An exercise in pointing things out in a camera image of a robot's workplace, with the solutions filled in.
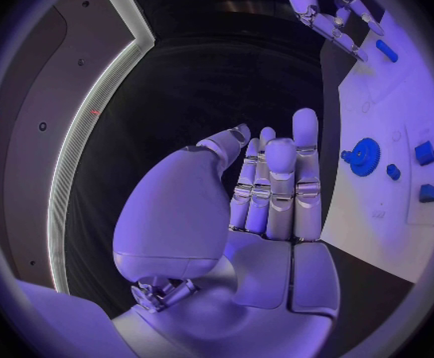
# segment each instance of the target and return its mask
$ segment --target blue gear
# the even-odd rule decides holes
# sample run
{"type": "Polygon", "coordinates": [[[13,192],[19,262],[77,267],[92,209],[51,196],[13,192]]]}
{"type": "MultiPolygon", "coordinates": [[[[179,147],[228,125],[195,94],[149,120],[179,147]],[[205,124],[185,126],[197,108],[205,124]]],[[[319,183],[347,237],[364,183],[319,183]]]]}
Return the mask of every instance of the blue gear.
{"type": "Polygon", "coordinates": [[[359,177],[367,177],[378,167],[381,149],[376,141],[364,138],[358,142],[353,151],[344,152],[341,157],[351,166],[351,171],[359,177]]]}

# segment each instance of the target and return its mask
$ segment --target led light strip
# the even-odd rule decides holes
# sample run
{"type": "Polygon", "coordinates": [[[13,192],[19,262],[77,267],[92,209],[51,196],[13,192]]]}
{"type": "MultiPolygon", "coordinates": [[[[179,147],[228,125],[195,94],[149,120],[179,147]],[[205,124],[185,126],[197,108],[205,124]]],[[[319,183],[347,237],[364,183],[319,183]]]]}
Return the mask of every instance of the led light strip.
{"type": "Polygon", "coordinates": [[[73,177],[99,114],[144,53],[137,41],[128,44],[87,93],[61,145],[48,200],[48,259],[55,289],[69,294],[64,258],[64,232],[73,177]]]}

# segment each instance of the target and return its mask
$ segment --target blue cube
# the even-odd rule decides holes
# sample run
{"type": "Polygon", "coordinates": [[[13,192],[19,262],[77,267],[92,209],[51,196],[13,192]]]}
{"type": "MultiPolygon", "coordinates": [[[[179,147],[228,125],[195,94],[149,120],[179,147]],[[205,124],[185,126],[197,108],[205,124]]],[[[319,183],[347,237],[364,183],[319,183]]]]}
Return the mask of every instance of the blue cube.
{"type": "Polygon", "coordinates": [[[419,145],[414,150],[420,165],[428,165],[434,162],[434,149],[429,141],[419,145]]]}
{"type": "Polygon", "coordinates": [[[419,191],[419,201],[421,203],[431,203],[434,201],[434,186],[422,185],[419,191]]]}

